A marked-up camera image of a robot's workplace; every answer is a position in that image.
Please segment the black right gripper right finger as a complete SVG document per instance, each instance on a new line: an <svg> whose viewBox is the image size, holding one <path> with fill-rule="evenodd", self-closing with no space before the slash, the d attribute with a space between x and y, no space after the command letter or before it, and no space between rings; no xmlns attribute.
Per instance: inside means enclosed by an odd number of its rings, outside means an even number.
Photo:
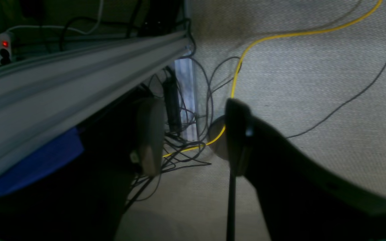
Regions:
<svg viewBox="0 0 386 241"><path fill-rule="evenodd" d="M386 241L386 197L332 173L243 102L226 102L230 168L256 190L273 241Z"/></svg>

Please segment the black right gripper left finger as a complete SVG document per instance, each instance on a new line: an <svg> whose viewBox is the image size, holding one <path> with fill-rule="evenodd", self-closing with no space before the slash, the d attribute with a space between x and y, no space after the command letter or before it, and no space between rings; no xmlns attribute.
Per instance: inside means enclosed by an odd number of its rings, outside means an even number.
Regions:
<svg viewBox="0 0 386 241"><path fill-rule="evenodd" d="M160 174L164 141L165 103L143 98L135 103L131 162L145 176Z"/></svg>

